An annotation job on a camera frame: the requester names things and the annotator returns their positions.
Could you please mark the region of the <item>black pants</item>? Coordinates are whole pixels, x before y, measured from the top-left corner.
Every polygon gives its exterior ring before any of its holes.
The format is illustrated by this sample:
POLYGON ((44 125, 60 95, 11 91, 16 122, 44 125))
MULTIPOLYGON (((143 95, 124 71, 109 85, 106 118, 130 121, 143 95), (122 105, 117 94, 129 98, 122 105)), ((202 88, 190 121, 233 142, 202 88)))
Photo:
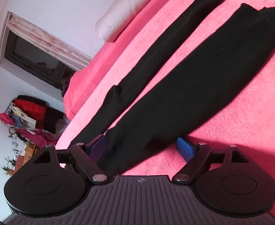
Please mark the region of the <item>black pants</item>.
POLYGON ((275 47, 275 7, 242 4, 212 35, 158 82, 160 68, 223 0, 195 0, 153 43, 132 70, 110 88, 72 145, 104 134, 96 162, 109 177, 158 154, 229 104, 264 66, 275 47))

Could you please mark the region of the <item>potted green plant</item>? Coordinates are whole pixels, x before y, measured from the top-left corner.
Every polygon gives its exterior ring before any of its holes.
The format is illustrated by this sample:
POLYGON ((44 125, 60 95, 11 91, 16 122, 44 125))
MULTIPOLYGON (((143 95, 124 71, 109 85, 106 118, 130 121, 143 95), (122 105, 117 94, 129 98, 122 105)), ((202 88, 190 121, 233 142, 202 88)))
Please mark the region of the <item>potted green plant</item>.
POLYGON ((9 156, 5 158, 6 160, 6 165, 2 166, 1 169, 7 174, 12 176, 14 174, 15 171, 15 167, 17 164, 17 161, 15 158, 11 159, 9 156))

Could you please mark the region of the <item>hanging clothes on rack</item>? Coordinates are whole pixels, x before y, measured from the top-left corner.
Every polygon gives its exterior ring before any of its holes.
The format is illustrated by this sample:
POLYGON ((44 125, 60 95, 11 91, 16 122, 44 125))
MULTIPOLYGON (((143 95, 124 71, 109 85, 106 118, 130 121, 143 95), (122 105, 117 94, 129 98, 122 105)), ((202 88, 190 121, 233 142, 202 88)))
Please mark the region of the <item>hanging clothes on rack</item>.
POLYGON ((8 127, 11 138, 17 136, 39 149, 55 146, 70 123, 65 113, 29 95, 18 95, 12 99, 6 110, 0 113, 0 121, 8 127))

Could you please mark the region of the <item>wooden shelf unit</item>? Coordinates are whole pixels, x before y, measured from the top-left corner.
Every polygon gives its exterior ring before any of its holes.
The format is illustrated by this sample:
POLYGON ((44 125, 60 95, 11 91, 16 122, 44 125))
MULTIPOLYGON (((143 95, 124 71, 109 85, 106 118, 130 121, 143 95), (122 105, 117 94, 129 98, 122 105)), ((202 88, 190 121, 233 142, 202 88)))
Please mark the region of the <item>wooden shelf unit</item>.
POLYGON ((8 162, 10 164, 9 175, 13 175, 15 172, 17 172, 23 165, 31 160, 31 158, 36 155, 39 150, 40 148, 31 142, 27 142, 25 144, 23 151, 14 148, 13 151, 15 152, 15 156, 8 162))

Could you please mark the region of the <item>red bed cover far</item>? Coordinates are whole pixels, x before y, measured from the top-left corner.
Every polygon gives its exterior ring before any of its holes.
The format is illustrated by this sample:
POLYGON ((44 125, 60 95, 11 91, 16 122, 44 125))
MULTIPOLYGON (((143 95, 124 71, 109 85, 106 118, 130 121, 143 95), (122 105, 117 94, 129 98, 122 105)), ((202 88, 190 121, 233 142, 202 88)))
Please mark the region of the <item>red bed cover far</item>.
POLYGON ((123 29, 115 42, 106 42, 88 66, 76 72, 64 95, 65 113, 72 120, 125 48, 169 0, 150 0, 123 29))

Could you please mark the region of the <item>pink bed blanket near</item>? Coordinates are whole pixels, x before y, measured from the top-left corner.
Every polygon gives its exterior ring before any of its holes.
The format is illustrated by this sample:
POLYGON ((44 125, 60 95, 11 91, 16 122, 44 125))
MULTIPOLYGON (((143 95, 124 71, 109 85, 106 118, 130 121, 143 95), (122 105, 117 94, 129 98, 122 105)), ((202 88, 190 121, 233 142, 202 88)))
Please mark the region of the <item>pink bed blanket near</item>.
MULTIPOLYGON (((107 91, 194 0, 169 0, 135 36, 60 137, 67 148, 107 91)), ((183 160, 175 133, 220 148, 236 144, 275 179, 275 0, 224 0, 106 128, 129 149, 119 174, 173 175, 183 160)))

